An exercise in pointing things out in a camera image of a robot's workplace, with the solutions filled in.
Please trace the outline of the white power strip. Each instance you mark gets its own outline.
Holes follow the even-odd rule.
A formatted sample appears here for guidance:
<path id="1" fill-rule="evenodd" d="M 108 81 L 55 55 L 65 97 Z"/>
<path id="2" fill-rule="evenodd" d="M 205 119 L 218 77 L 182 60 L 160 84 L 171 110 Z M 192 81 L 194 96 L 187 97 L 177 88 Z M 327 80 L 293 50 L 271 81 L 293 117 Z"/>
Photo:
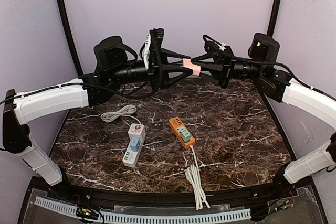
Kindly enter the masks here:
<path id="1" fill-rule="evenodd" d="M 138 158 L 141 153 L 142 146 L 143 146 L 143 143 L 140 144 L 140 150 L 137 153 L 135 153 L 131 151 L 131 147 L 129 143 L 127 150 L 124 154 L 124 157 L 122 159 L 124 166 L 131 167 L 131 168 L 134 168 L 136 166 Z"/>

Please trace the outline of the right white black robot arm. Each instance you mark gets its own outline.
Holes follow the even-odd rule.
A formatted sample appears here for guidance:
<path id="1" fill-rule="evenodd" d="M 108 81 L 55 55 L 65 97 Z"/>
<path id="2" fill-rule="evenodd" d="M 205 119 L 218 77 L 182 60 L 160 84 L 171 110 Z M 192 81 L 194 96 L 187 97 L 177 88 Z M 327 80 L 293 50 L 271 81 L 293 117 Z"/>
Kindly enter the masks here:
<path id="1" fill-rule="evenodd" d="M 191 60 L 199 66 L 200 77 L 223 89 L 230 79 L 249 79 L 265 96 L 297 107 L 335 128 L 335 98 L 304 83 L 289 67 L 278 63 L 280 44 L 271 36 L 256 33 L 248 49 L 248 58 L 234 56 L 230 46 L 208 35 L 203 39 L 206 53 Z M 335 166 L 334 134 L 316 150 L 283 165 L 274 181 L 294 184 L 331 166 Z"/>

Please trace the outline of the orange power strip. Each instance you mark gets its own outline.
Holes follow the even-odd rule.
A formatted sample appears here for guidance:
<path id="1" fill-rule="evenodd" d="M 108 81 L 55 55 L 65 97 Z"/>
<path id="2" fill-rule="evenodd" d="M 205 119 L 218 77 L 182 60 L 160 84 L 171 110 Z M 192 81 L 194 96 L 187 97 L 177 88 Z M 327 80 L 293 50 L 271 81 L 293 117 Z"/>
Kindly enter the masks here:
<path id="1" fill-rule="evenodd" d="M 190 133 L 179 117 L 169 119 L 169 126 L 185 149 L 189 149 L 195 145 L 195 137 Z"/>

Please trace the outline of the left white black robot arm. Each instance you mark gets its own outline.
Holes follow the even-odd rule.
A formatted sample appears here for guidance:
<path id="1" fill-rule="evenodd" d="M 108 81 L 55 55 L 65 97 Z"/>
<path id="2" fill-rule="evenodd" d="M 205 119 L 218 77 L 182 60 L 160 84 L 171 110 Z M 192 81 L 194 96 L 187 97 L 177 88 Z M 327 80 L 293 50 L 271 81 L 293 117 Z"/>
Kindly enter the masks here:
<path id="1" fill-rule="evenodd" d="M 60 111 L 100 105 L 113 95 L 144 99 L 137 91 L 121 92 L 124 84 L 150 84 L 152 92 L 157 92 L 191 76 L 190 57 L 163 49 L 163 37 L 162 28 L 150 30 L 140 52 L 124 44 L 120 36 L 108 37 L 94 48 L 97 66 L 93 73 L 31 92 L 8 90 L 2 102 L 4 151 L 19 156 L 48 185 L 64 182 L 65 172 L 37 145 L 28 123 Z"/>

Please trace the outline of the pink plug adapter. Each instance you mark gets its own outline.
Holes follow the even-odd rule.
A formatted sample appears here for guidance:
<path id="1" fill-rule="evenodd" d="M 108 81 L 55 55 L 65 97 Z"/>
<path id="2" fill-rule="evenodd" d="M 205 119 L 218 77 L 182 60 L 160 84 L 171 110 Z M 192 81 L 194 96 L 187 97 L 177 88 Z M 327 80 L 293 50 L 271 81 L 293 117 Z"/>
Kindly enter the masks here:
<path id="1" fill-rule="evenodd" d="M 184 58 L 183 59 L 183 67 L 192 70 L 192 72 L 193 72 L 192 75 L 193 76 L 199 76 L 201 74 L 201 67 L 196 65 L 196 64 L 193 64 L 191 62 L 191 59 Z"/>

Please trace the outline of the white cube socket adapter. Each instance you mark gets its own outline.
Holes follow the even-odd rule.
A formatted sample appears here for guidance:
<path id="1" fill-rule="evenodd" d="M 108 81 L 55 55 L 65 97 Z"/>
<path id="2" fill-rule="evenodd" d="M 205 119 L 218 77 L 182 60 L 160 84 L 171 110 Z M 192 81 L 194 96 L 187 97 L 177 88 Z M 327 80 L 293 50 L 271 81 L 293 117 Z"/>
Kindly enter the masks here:
<path id="1" fill-rule="evenodd" d="M 129 139 L 138 138 L 141 143 L 145 141 L 146 131 L 143 124 L 132 123 L 128 130 Z"/>

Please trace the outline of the blue plug adapter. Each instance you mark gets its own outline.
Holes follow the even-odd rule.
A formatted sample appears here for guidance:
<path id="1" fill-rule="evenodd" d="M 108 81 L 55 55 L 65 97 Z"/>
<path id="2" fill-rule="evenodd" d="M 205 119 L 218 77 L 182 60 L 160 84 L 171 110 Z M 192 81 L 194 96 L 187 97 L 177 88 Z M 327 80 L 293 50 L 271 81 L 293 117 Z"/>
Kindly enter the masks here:
<path id="1" fill-rule="evenodd" d="M 137 153 L 140 150 L 141 141 L 138 137 L 133 137 L 130 141 L 131 151 Z"/>

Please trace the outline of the green plug adapter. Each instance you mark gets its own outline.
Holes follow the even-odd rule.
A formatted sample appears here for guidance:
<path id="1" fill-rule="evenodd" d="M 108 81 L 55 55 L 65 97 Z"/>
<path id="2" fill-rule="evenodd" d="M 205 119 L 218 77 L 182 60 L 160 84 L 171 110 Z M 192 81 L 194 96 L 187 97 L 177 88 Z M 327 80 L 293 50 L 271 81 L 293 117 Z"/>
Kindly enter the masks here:
<path id="1" fill-rule="evenodd" d="M 180 133 L 184 143 L 187 143 L 192 139 L 190 132 L 184 126 L 178 127 L 177 131 Z"/>

